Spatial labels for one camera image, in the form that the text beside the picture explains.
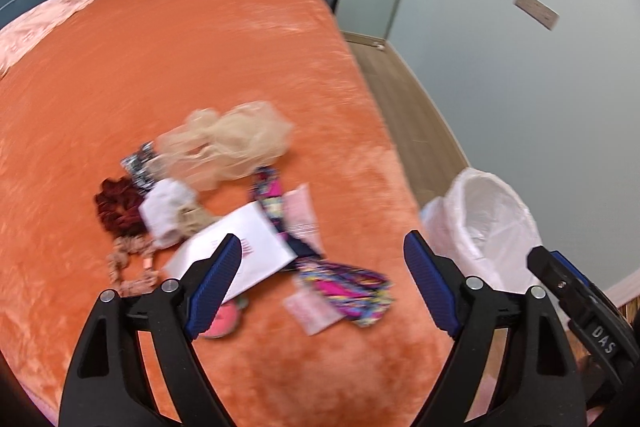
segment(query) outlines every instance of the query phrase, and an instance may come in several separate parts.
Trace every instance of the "white cloth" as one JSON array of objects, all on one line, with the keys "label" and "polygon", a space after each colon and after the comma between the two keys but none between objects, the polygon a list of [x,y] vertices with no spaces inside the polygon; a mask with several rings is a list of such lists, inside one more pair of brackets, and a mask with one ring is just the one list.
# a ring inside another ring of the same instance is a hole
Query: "white cloth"
[{"label": "white cloth", "polygon": [[228,233],[237,236],[242,243],[242,262],[223,302],[267,279],[296,258],[262,212],[260,203],[254,201],[182,244],[162,268],[165,276],[180,279],[192,263],[211,257]]},{"label": "white cloth", "polygon": [[178,208],[194,203],[197,194],[178,180],[160,180],[140,204],[140,216],[158,249],[169,248],[182,239],[178,229]]}]

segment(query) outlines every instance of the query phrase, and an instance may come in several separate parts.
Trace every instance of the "bed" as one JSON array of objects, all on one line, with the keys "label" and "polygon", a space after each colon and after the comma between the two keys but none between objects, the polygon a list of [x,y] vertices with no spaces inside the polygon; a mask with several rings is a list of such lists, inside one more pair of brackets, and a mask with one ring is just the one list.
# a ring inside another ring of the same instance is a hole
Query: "bed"
[{"label": "bed", "polygon": [[[55,409],[108,287],[100,182],[192,110],[253,100],[295,124],[276,166],[285,189],[310,184],[328,258],[387,274],[396,301],[371,328],[342,321],[306,337],[282,306],[290,275],[277,274],[250,291],[237,333],[195,341],[202,365],[239,427],[411,424],[451,344],[402,259],[417,205],[322,0],[95,0],[0,81],[0,349]],[[202,200],[223,215],[249,185],[225,182]],[[159,408],[175,417],[150,338],[142,344]]]}]

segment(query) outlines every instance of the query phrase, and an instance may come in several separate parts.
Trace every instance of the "beige fabric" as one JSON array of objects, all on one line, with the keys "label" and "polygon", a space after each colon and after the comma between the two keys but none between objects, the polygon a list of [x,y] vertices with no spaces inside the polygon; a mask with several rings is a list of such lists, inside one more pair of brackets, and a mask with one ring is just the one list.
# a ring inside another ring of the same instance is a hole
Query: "beige fabric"
[{"label": "beige fabric", "polygon": [[219,222],[220,219],[221,217],[213,216],[199,203],[184,204],[178,208],[178,230],[186,239]]},{"label": "beige fabric", "polygon": [[159,155],[146,168],[156,179],[170,176],[195,190],[213,190],[222,180],[274,163],[289,148],[292,127],[269,102],[245,103],[221,118],[212,109],[197,110],[155,140]]}]

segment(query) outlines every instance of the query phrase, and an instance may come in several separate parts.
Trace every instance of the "metal screw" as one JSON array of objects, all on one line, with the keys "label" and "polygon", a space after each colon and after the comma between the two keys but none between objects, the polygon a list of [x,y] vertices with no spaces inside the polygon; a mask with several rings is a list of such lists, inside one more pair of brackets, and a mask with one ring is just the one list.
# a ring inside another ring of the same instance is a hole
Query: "metal screw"
[{"label": "metal screw", "polygon": [[167,279],[162,283],[161,288],[165,293],[175,292],[178,289],[178,281],[176,279]]},{"label": "metal screw", "polygon": [[100,300],[102,302],[111,302],[113,298],[116,296],[116,292],[113,290],[105,290],[100,294]]},{"label": "metal screw", "polygon": [[472,290],[479,290],[484,286],[484,283],[482,282],[482,279],[479,279],[478,277],[469,277],[466,280],[466,285]]},{"label": "metal screw", "polygon": [[531,295],[533,295],[536,299],[544,299],[546,297],[546,292],[544,288],[540,286],[533,286],[531,288]]}]

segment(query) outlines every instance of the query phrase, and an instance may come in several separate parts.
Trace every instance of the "white plastic bag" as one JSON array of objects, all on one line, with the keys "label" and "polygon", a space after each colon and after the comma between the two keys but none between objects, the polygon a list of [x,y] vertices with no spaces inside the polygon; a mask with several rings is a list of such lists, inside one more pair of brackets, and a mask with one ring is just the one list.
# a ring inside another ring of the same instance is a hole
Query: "white plastic bag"
[{"label": "white plastic bag", "polygon": [[495,290],[524,293],[538,283],[527,254],[542,244],[529,209],[498,176],[466,168],[443,198],[422,210],[427,242]]}]

